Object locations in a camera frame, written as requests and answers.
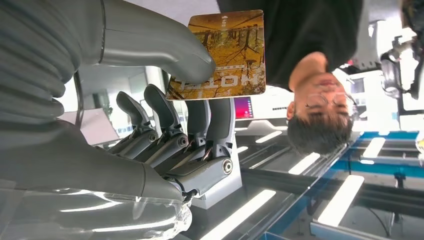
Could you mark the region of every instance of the yellow autumn forest image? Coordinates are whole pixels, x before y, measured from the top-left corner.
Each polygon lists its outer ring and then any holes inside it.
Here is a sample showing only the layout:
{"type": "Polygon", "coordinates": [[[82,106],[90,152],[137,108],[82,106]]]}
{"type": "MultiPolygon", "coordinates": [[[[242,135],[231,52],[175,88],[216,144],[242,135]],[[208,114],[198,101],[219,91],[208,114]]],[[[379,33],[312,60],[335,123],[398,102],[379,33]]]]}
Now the yellow autumn forest image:
{"type": "Polygon", "coordinates": [[[262,94],[265,91],[264,18],[261,10],[197,15],[188,28],[216,63],[209,81],[192,85],[171,77],[169,100],[262,94]]]}

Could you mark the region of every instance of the white wall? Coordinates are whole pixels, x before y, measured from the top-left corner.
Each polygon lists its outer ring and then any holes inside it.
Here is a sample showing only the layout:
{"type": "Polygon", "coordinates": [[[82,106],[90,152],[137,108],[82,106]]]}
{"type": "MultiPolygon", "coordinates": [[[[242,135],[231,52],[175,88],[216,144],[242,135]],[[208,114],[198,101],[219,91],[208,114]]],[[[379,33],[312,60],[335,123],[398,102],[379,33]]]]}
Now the white wall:
{"type": "Polygon", "coordinates": [[[250,96],[253,117],[255,119],[285,118],[287,110],[273,110],[273,108],[288,107],[294,96],[294,93],[285,89],[266,86],[263,94],[250,96]]]}
{"type": "Polygon", "coordinates": [[[73,77],[65,84],[65,88],[63,96],[56,98],[56,100],[62,103],[65,113],[75,112],[78,110],[78,98],[73,77]]]}

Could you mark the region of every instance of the monitor screen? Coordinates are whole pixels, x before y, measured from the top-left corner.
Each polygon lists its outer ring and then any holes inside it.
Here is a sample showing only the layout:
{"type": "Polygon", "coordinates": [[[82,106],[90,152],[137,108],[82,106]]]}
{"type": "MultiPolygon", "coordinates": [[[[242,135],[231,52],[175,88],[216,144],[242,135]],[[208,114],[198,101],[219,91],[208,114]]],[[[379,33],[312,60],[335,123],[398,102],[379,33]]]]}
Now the monitor screen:
{"type": "Polygon", "coordinates": [[[252,100],[250,96],[235,97],[235,119],[252,119],[252,100]]]}

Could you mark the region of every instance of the blue metal frame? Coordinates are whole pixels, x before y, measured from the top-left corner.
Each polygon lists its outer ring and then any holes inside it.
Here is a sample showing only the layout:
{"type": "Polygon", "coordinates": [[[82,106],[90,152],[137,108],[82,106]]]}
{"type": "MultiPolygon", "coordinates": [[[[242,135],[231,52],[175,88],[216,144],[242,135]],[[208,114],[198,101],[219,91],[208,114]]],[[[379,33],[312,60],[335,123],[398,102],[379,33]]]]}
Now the blue metal frame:
{"type": "MultiPolygon", "coordinates": [[[[417,131],[392,131],[388,135],[381,136],[379,132],[364,132],[351,146],[340,159],[329,169],[322,179],[331,179],[331,177],[338,171],[355,171],[364,173],[377,173],[385,175],[398,175],[402,174],[407,177],[424,178],[424,168],[418,166],[408,165],[394,165],[394,164],[362,164],[359,161],[350,161],[350,155],[360,142],[371,140],[373,138],[385,138],[387,140],[400,140],[400,141],[414,141],[417,138],[417,131]]],[[[319,184],[319,186],[312,187],[309,191],[318,193],[326,184],[326,181],[319,184]]],[[[261,240],[274,240],[284,239],[281,235],[292,224],[292,222],[305,210],[309,204],[309,197],[300,197],[285,213],[277,220],[271,228],[263,234],[261,240]]]]}

